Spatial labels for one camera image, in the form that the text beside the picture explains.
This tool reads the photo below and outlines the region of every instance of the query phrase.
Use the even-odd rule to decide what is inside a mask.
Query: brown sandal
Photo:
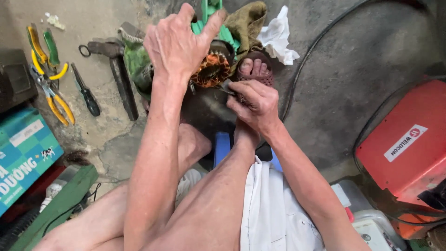
[[[271,63],[270,63],[268,57],[265,56],[265,54],[263,54],[262,52],[257,51],[257,50],[251,51],[250,53],[248,53],[248,55],[246,55],[244,58],[242,58],[240,60],[240,62],[243,62],[245,59],[251,59],[253,62],[256,59],[262,60],[262,63],[266,64],[269,73],[264,76],[245,75],[240,71],[240,67],[237,66],[237,76],[236,76],[237,81],[246,81],[246,80],[255,79],[266,86],[274,87],[273,70],[271,69]],[[237,97],[241,103],[243,103],[243,104],[246,103],[246,99],[245,99],[245,97],[243,97],[243,95],[237,94]]]

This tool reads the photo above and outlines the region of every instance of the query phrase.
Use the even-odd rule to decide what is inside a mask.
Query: weldcom logo
[[[427,128],[421,125],[412,126],[412,128],[407,131],[400,138],[400,140],[398,140],[389,150],[387,150],[386,153],[384,153],[384,157],[386,157],[389,162],[392,162],[426,131]]]

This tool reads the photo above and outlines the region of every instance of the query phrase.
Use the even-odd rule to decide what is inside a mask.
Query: green wooden board
[[[62,188],[45,210],[43,210],[28,229],[22,233],[9,251],[31,251],[42,239],[42,234],[46,226],[61,213],[67,211],[70,207],[81,201],[97,179],[98,172],[93,165],[81,167],[73,179]],[[71,211],[54,221],[48,228],[47,233],[58,225],[64,223],[70,214]]]

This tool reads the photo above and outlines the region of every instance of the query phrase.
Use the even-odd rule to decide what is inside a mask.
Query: cow illustration
[[[42,157],[43,157],[43,161],[45,161],[48,158],[48,156],[51,158],[55,154],[52,148],[53,147],[51,146],[50,148],[48,148],[46,150],[43,150],[41,152],[42,153]]]

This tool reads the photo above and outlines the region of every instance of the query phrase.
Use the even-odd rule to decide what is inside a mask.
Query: metal ring
[[[82,55],[83,57],[88,58],[88,57],[91,56],[91,52],[90,52],[90,50],[88,49],[87,46],[85,46],[85,45],[79,45],[78,48],[79,48],[79,52],[81,53],[81,55]],[[84,53],[82,52],[82,48],[85,48],[85,49],[88,51],[88,54],[84,54]]]

